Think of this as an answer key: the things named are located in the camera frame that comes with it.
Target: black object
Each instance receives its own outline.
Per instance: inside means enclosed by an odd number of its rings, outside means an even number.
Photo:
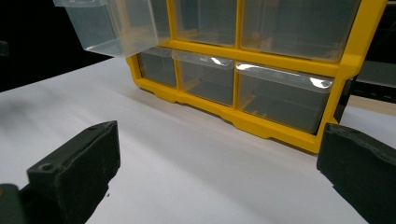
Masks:
[[[0,41],[0,91],[111,58],[84,50],[66,9],[53,0],[1,0]]]
[[[396,223],[396,149],[354,129],[326,124],[317,167],[366,221]]]
[[[91,126],[29,168],[22,190],[0,185],[0,223],[85,223],[119,168],[117,122]]]
[[[352,79],[349,79],[344,84],[343,92],[341,93],[340,99],[338,100],[338,105],[334,111],[334,118],[337,122],[341,121],[343,117],[344,111],[347,107],[347,102],[349,101],[349,97],[352,92],[355,90],[356,79],[358,76],[354,76]]]
[[[384,71],[384,64],[388,64],[390,68],[396,64],[396,1],[388,0],[365,61],[361,68],[361,77],[364,73],[373,73],[371,77],[377,77],[376,74],[380,77],[388,76],[389,79],[394,77],[393,70]],[[377,84],[365,83],[358,78],[352,94],[396,104],[396,88],[387,86],[388,83],[382,78],[375,78],[375,82]]]

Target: drawer compartment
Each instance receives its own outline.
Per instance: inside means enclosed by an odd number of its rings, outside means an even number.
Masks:
[[[151,48],[137,54],[137,58],[143,78],[176,87],[175,64],[171,49]]]
[[[307,133],[315,133],[332,79],[252,63],[236,65],[238,109]]]
[[[176,0],[177,38],[234,46],[236,0]]]
[[[175,50],[183,91],[223,105],[233,104],[233,60]]]
[[[54,0],[87,50],[128,57],[169,39],[166,0]]]
[[[245,0],[243,49],[336,62],[360,0]]]

